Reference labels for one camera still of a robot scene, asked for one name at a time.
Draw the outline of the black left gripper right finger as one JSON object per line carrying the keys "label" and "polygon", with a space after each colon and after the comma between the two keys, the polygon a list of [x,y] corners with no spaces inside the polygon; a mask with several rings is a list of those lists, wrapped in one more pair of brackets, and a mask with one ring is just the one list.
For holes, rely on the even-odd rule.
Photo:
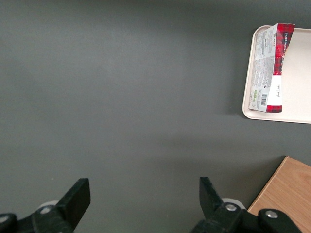
{"label": "black left gripper right finger", "polygon": [[231,201],[223,201],[208,177],[199,180],[199,201],[204,214],[191,233],[260,233],[258,217]]}

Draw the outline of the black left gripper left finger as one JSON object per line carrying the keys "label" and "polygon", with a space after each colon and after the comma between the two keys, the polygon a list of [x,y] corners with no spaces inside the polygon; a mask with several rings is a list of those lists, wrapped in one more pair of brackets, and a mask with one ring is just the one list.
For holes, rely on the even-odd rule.
{"label": "black left gripper left finger", "polygon": [[79,179],[55,205],[32,214],[35,233],[72,233],[90,205],[89,179]]}

